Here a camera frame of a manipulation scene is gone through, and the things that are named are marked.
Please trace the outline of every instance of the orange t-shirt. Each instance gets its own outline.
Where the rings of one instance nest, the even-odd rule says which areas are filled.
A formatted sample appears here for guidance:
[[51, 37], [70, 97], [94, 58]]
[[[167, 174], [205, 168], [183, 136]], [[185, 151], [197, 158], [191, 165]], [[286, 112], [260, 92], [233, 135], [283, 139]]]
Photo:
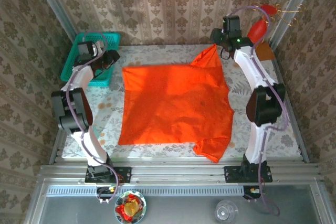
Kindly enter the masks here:
[[120, 145], [195, 143], [218, 162], [232, 133], [234, 111], [216, 45], [191, 64], [126, 67]]

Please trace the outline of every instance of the red balloon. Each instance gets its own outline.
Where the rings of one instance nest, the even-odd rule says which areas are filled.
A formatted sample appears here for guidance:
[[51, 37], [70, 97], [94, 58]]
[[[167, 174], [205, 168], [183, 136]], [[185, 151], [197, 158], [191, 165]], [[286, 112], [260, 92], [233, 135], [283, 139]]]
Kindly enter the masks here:
[[263, 9], [269, 16], [276, 15], [278, 12], [278, 9], [271, 5], [262, 5], [260, 8]]
[[259, 39], [261, 39], [267, 31], [267, 23], [261, 19], [256, 22], [247, 34], [247, 37], [255, 44]]

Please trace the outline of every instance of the floral tablecloth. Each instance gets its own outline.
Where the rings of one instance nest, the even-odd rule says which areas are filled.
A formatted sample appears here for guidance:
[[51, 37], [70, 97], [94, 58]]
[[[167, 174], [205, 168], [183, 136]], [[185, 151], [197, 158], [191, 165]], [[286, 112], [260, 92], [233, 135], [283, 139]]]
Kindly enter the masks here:
[[[121, 69], [125, 66], [158, 65], [170, 63], [190, 63], [202, 50], [210, 45], [171, 45], [171, 46], [123, 46], [121, 58], [115, 64], [108, 88], [89, 87], [86, 96], [90, 103], [98, 140], [112, 158], [124, 157], [197, 157], [193, 152], [194, 143], [118, 145], [124, 104], [124, 86]], [[251, 89], [243, 71], [232, 59], [222, 60], [225, 80], [229, 86], [229, 100], [235, 111], [232, 139], [223, 158], [242, 157], [249, 141], [250, 122], [245, 108]], [[270, 76], [276, 80], [271, 61], [262, 61]], [[298, 157], [298, 145], [291, 125], [284, 132], [271, 132], [267, 145], [268, 157]], [[63, 158], [84, 157], [79, 145], [67, 136], [62, 153]]]

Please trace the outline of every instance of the black mounting bracket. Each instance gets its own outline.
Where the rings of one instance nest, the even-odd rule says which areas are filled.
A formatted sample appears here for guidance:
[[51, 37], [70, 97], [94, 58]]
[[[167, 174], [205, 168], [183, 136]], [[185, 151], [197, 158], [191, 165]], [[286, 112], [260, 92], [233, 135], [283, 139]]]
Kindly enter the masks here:
[[[132, 177], [132, 168], [131, 167], [114, 167], [111, 159], [107, 156], [106, 164], [113, 167], [115, 172], [119, 175], [119, 181], [123, 184], [129, 184]], [[101, 183], [101, 184], [115, 184], [115, 175], [114, 173], [107, 168], [106, 166], [89, 166], [85, 175], [85, 183]]]
[[[226, 183], [258, 183], [258, 166], [251, 164], [245, 154], [240, 166], [225, 166], [224, 175]], [[267, 161], [261, 164], [261, 178], [263, 182], [273, 182], [271, 169]]]

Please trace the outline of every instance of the plastic basket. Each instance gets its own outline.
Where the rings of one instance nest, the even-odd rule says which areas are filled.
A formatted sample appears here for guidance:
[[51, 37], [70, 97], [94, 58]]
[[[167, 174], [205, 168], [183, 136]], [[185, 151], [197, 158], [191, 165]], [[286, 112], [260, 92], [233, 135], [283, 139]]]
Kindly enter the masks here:
[[[61, 80], [68, 81], [72, 74], [72, 68], [74, 66], [74, 62], [76, 57], [79, 55], [78, 52], [78, 43], [82, 42], [83, 36], [85, 33], [80, 33], [76, 36], [74, 44], [70, 50], [69, 56], [65, 65], [63, 67], [61, 73]], [[120, 42], [120, 34], [118, 33], [103, 33], [106, 37], [108, 46], [107, 50], [118, 50], [119, 42]], [[99, 33], [90, 33], [85, 37], [85, 41], [97, 42], [98, 40], [103, 40], [101, 34]], [[110, 80], [112, 77], [114, 65], [112, 65], [108, 70], [104, 71], [101, 75], [97, 76], [94, 80], [90, 81], [89, 86], [91, 87], [108, 87], [110, 84]]]

